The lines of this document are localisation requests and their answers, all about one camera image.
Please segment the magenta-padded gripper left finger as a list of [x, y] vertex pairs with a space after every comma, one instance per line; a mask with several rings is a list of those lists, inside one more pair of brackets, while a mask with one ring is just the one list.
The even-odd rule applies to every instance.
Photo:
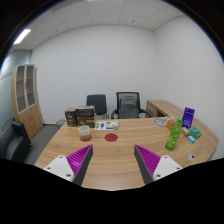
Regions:
[[44, 170], [81, 186], [92, 155], [93, 146], [88, 145], [68, 156], [59, 155]]

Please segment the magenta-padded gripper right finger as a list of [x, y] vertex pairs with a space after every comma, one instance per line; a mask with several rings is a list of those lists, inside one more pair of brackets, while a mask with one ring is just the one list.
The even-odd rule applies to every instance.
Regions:
[[159, 156], [139, 145], [134, 146], [134, 156], [145, 184], [152, 183], [182, 169], [168, 155]]

